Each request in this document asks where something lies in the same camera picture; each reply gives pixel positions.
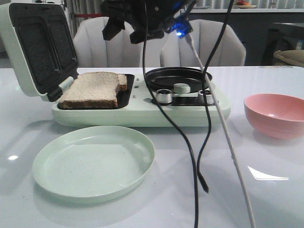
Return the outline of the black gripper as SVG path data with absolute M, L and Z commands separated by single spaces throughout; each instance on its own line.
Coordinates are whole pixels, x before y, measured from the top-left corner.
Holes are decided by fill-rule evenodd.
M 125 23 L 134 29 L 130 34 L 132 44 L 163 38 L 161 29 L 173 24 L 176 13 L 189 4 L 189 0 L 104 0 L 100 5 L 101 13 L 109 19 L 102 32 L 103 38 L 114 38 L 125 29 Z

